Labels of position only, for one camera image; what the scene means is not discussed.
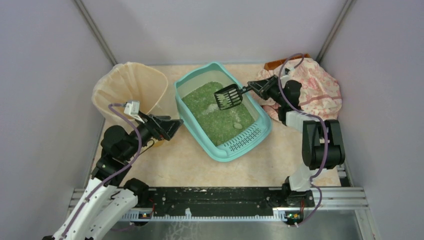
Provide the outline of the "black litter scoop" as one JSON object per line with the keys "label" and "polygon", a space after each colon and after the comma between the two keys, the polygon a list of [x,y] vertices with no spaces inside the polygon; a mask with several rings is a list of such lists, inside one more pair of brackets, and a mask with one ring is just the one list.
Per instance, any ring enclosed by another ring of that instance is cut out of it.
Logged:
{"label": "black litter scoop", "polygon": [[213,96],[219,110],[228,110],[239,106],[243,101],[243,94],[252,89],[251,86],[243,86],[240,88],[234,83],[216,91]]}

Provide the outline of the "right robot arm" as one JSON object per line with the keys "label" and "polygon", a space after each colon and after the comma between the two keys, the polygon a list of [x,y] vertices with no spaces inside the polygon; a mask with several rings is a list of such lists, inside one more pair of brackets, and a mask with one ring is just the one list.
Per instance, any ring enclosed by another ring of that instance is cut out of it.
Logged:
{"label": "right robot arm", "polygon": [[331,170],[344,163],[346,154],[340,123],[301,110],[302,84],[295,80],[285,83],[276,76],[249,81],[248,88],[263,100],[274,100],[278,105],[278,120],[302,134],[303,163],[282,185],[282,198],[288,206],[315,206],[312,196],[313,180],[323,170]]}

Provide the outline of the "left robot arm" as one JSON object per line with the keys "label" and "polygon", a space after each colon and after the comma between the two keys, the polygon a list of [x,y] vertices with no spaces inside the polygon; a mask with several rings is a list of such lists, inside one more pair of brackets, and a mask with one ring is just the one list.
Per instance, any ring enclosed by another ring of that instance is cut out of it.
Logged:
{"label": "left robot arm", "polygon": [[149,142],[170,141],[183,125],[182,119],[138,113],[132,132],[120,125],[106,129],[101,141],[101,157],[65,222],[45,240],[101,240],[131,208],[149,203],[149,186],[132,178],[119,188],[142,148]]}

